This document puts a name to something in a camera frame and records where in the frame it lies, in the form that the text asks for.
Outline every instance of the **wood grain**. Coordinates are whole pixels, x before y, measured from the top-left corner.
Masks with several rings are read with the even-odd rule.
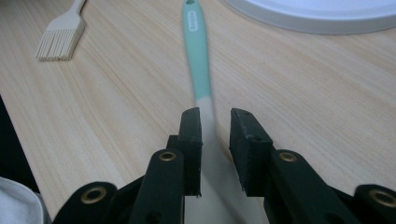
[[[143,175],[193,96],[180,1],[89,0],[70,62],[34,57],[72,0],[0,2],[0,93],[52,217],[80,186]],[[396,189],[396,30],[307,35],[201,0],[220,142],[252,112],[331,186]]]

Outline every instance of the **white round tray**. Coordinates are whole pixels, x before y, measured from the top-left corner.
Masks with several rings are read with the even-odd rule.
[[[278,27],[322,35],[352,35],[396,27],[396,0],[226,0]]]

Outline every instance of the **white cloth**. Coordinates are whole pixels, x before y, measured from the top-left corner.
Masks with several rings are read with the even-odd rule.
[[[50,224],[41,197],[24,185],[0,177],[0,224]]]

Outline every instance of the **mint green handle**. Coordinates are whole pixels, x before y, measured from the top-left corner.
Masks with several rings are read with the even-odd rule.
[[[195,100],[199,100],[211,93],[204,15],[197,0],[184,2],[183,33]]]

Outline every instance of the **black mechanical part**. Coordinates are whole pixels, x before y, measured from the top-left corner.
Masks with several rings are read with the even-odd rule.
[[[107,182],[81,187],[53,223],[184,223],[184,196],[200,195],[201,148],[196,107],[182,114],[179,134],[170,135],[167,149],[152,156],[146,175],[121,189]]]
[[[248,111],[231,110],[230,150],[239,181],[249,197],[263,197],[273,141]]]
[[[93,182],[78,189],[64,204],[53,224],[107,224],[117,188],[106,182]]]
[[[151,157],[128,224],[184,223],[184,156],[176,149]]]
[[[254,116],[232,110],[230,150],[247,196],[264,196],[271,224],[396,224],[396,192],[357,187],[354,196],[329,187],[296,152],[275,150]],[[199,109],[182,115],[178,135],[153,154],[146,175],[117,190],[94,182],[77,190],[54,224],[180,224],[184,196],[200,195]]]
[[[199,108],[183,112],[178,135],[169,136],[166,148],[175,148],[184,155],[184,184],[186,196],[201,195],[202,131]]]
[[[267,134],[252,114],[236,108],[231,113],[230,150],[240,182],[247,196],[265,197],[264,209],[270,223],[396,223],[395,191],[363,185],[352,197],[333,189],[300,154],[275,150],[269,147],[270,141],[261,146],[254,144],[256,136]],[[257,184],[264,187],[249,187]]]

